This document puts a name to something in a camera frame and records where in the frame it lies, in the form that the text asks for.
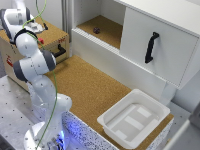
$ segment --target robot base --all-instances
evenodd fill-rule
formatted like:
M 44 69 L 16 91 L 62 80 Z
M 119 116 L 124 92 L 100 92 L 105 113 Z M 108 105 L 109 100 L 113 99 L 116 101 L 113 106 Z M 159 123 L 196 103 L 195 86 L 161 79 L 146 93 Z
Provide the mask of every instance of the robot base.
M 34 135 L 36 135 L 39 132 L 39 130 L 42 128 L 42 126 L 44 124 L 45 124 L 44 122 L 35 124 L 34 126 L 32 126 L 32 128 L 30 130 L 28 130 L 26 132 L 25 137 L 24 137 L 24 149 L 25 150 L 36 150 L 38 140 L 35 140 Z M 68 147 L 68 145 L 69 145 L 70 138 L 65 136 L 64 142 L 65 142 L 64 150 L 66 150 L 66 147 Z M 49 142 L 46 145 L 40 145 L 37 148 L 37 150 L 57 150 L 57 148 L 52 142 Z

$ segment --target cork surface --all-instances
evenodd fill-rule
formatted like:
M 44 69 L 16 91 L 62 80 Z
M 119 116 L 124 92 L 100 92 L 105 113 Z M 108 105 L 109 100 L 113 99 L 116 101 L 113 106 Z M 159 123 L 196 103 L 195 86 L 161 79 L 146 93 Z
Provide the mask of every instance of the cork surface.
M 58 64 L 55 73 L 58 92 L 72 98 L 70 111 L 120 150 L 125 150 L 105 134 L 97 118 L 131 92 L 131 89 L 78 56 Z M 47 73 L 47 76 L 54 82 L 52 72 Z M 136 150 L 146 149 L 172 119 L 173 115 L 168 115 Z
M 36 22 L 43 25 L 42 21 L 40 18 L 36 19 Z M 44 46 L 51 44 L 55 41 L 57 41 L 60 38 L 63 38 L 65 36 L 68 36 L 68 34 L 60 29 L 58 29 L 56 26 L 50 24 L 49 22 L 45 21 L 46 25 L 48 26 L 48 30 L 43 31 L 41 34 L 37 34 L 38 38 L 43 38 L 44 40 Z M 7 41 L 8 43 L 10 42 L 9 38 L 7 37 L 6 33 L 4 30 L 0 31 L 0 37 Z
M 120 49 L 123 29 L 122 25 L 115 23 L 103 16 L 98 16 L 92 20 L 78 25 L 77 27 L 101 39 L 102 41 Z M 95 27 L 98 27 L 100 29 L 99 34 L 95 34 L 93 32 L 93 29 Z

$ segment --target white bin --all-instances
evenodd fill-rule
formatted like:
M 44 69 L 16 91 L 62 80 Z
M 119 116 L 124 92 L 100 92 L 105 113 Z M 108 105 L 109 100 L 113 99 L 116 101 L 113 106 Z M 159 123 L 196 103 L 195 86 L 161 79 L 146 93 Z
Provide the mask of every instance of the white bin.
M 97 120 L 118 144 L 135 149 L 169 113 L 169 108 L 135 89 Z

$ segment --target cabinet door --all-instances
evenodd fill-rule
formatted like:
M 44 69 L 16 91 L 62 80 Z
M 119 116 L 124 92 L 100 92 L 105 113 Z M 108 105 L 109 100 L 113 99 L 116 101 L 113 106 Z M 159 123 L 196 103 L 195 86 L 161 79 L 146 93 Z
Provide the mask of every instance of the cabinet door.
M 154 40 L 151 56 L 145 63 L 150 38 Z M 198 38 L 138 11 L 127 8 L 120 54 L 147 70 L 179 86 Z

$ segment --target white countertop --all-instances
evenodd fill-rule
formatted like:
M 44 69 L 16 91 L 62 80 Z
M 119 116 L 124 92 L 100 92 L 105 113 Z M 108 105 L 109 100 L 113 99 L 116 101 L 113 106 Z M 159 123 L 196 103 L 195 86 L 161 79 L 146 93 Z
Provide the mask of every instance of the white countertop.
M 200 6 L 186 0 L 114 0 L 200 37 Z

